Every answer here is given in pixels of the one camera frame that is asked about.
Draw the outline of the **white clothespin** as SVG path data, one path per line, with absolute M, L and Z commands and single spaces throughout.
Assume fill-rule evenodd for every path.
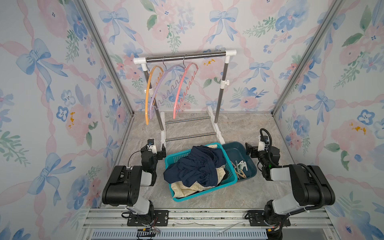
M 236 168 L 239 172 L 243 171 L 243 169 L 248 171 L 248 165 L 245 161 L 241 161 L 239 163 L 237 161 L 235 161 L 235 163 L 236 163 Z

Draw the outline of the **orange clothespin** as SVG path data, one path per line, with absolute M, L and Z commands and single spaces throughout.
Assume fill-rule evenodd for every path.
M 236 172 L 236 175 L 238 177 L 238 180 L 244 180 L 247 178 L 247 176 L 245 175 L 245 173 L 242 170 L 235 169 L 235 172 Z

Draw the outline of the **navy blue shorts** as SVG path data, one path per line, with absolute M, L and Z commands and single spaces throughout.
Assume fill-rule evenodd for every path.
M 164 172 L 164 179 L 169 184 L 181 181 L 191 187 L 199 183 L 203 187 L 215 187 L 219 183 L 217 169 L 226 164 L 224 153 L 219 148 L 194 146 L 191 152 L 170 165 Z

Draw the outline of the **orange clothes hanger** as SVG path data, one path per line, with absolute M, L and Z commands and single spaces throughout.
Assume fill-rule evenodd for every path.
M 153 94 L 153 90 L 152 90 L 152 87 L 151 87 L 151 82 L 152 82 L 152 77 L 153 77 L 153 74 L 155 72 L 155 70 L 159 70 L 159 75 L 158 75 L 158 80 L 156 81 L 156 85 L 160 82 L 160 79 L 161 77 L 163 76 L 164 74 L 164 70 L 162 67 L 160 66 L 154 66 L 152 68 L 152 70 L 149 72 L 149 78 L 148 78 L 148 82 L 147 82 L 147 89 L 146 89 L 146 99 L 145 99 L 145 120 L 146 120 L 146 125 L 149 124 L 149 105 L 150 105 L 150 95 Z

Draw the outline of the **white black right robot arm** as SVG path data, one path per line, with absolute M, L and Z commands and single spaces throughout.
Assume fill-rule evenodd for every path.
M 289 216 L 331 206 L 336 195 L 318 166 L 291 164 L 281 166 L 280 150 L 271 146 L 252 146 L 246 143 L 246 154 L 262 164 L 262 176 L 267 181 L 289 182 L 291 192 L 270 200 L 261 212 L 251 211 L 246 216 L 267 226 L 277 226 Z

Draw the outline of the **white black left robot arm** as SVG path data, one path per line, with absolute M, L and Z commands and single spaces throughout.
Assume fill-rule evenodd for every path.
M 152 187 L 157 179 L 157 164 L 165 158 L 166 148 L 158 152 L 155 145 L 141 148 L 140 166 L 115 166 L 102 193 L 105 205 L 126 206 L 132 220 L 152 224 L 155 220 L 153 203 L 140 196 L 140 187 Z

